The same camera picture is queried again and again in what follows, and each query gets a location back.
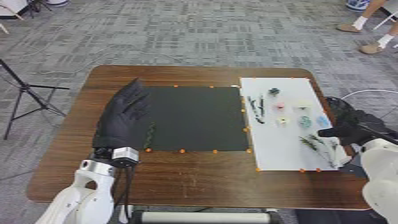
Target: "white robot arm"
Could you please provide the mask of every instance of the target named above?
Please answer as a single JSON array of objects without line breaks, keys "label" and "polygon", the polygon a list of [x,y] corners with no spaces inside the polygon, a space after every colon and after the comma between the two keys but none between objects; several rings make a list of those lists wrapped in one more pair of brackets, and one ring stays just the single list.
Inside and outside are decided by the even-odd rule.
[{"label": "white robot arm", "polygon": [[[127,158],[139,162],[139,152],[131,148],[115,150],[115,158]],[[115,185],[116,167],[95,160],[84,160],[76,172],[72,186],[61,191],[49,210],[36,224],[106,224],[115,213],[115,198],[111,195]],[[88,188],[97,183],[97,190]]]},{"label": "white robot arm", "polygon": [[398,224],[398,146],[376,139],[365,144],[365,149],[362,162],[370,177],[365,200],[390,224]]}]

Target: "black mat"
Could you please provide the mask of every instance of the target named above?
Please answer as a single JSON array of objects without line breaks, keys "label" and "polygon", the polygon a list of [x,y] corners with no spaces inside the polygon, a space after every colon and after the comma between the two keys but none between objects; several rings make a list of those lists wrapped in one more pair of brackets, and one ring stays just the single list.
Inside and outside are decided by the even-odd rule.
[{"label": "black mat", "polygon": [[132,146],[154,150],[246,150],[248,134],[237,88],[148,87],[150,114],[134,127]]}]

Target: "black glove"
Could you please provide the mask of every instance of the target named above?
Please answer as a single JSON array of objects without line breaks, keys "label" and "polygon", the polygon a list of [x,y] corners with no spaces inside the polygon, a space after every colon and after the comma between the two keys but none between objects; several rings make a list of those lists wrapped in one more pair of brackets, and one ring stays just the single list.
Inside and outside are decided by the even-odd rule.
[{"label": "black glove", "polygon": [[143,90],[136,79],[109,101],[99,121],[93,148],[116,149],[131,146],[132,127],[148,110],[148,94]]}]

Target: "black cable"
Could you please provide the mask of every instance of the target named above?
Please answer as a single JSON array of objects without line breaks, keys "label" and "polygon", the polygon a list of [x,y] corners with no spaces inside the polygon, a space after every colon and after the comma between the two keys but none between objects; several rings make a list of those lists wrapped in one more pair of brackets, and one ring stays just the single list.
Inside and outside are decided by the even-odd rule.
[{"label": "black cable", "polygon": [[131,187],[132,187],[132,182],[134,182],[134,171],[136,171],[136,166],[132,166],[132,169],[129,170],[129,187],[127,187],[127,196],[125,196],[125,214],[127,214],[127,219],[131,220],[131,214],[129,214],[129,197],[131,197]]},{"label": "black cable", "polygon": [[212,209],[212,207],[207,207],[207,208],[196,210],[195,212],[203,212],[203,211],[207,211],[209,209]]},{"label": "black cable", "polygon": [[131,186],[132,186],[132,170],[127,168],[127,195],[125,195],[125,215],[127,215],[127,220],[131,220],[131,215],[129,215]]},{"label": "black cable", "polygon": [[129,189],[129,188],[125,188],[123,193],[122,193],[122,196],[120,196],[120,198],[118,198],[118,200],[116,200],[115,208],[118,207],[118,205],[120,205],[120,203],[122,203],[122,200],[123,200],[123,198],[125,198],[125,195],[127,195],[127,189]]},{"label": "black cable", "polygon": [[120,184],[120,179],[122,179],[122,173],[123,173],[123,170],[118,170],[118,174],[116,174],[116,184],[115,184],[115,187],[113,187],[113,196],[116,197],[116,190],[118,190],[118,184]]}]

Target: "tripod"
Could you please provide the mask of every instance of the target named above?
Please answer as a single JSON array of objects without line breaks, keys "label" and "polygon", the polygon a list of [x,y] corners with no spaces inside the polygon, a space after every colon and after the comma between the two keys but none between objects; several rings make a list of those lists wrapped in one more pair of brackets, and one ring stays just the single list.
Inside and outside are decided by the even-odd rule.
[{"label": "tripod", "polygon": [[49,11],[54,11],[44,2],[44,0],[28,0],[29,3],[29,11],[31,11],[31,16],[35,18],[35,12],[42,12],[42,6],[47,7]]},{"label": "tripod", "polygon": [[[10,131],[12,131],[12,127],[13,127],[13,122],[15,120],[19,120],[20,118],[24,118],[29,114],[33,114],[36,111],[42,110],[49,110],[52,111],[58,115],[67,116],[65,112],[60,110],[60,108],[54,106],[54,104],[51,103],[52,97],[54,97],[54,93],[58,89],[65,89],[68,90],[70,88],[65,87],[58,87],[58,86],[44,86],[44,85],[31,85],[29,83],[26,83],[15,73],[15,71],[12,70],[4,60],[0,59],[0,65],[6,69],[6,71],[10,72],[10,75],[13,77],[13,79],[17,80],[17,83],[20,85],[20,94],[17,97],[17,104],[15,104],[15,109],[13,109],[13,114],[12,114],[12,118],[10,118],[10,124],[8,124],[8,129],[6,129],[6,134],[4,134],[4,140],[8,140],[10,138]],[[49,98],[45,99],[40,94],[35,92],[33,88],[42,88],[42,89],[52,89]],[[29,96],[35,98],[35,101],[40,104],[40,108],[35,109],[33,111],[29,111],[26,114],[22,114],[20,116],[17,116],[17,111],[19,111],[19,106],[20,106],[20,101],[22,101],[22,95],[24,93],[29,94]]]}]

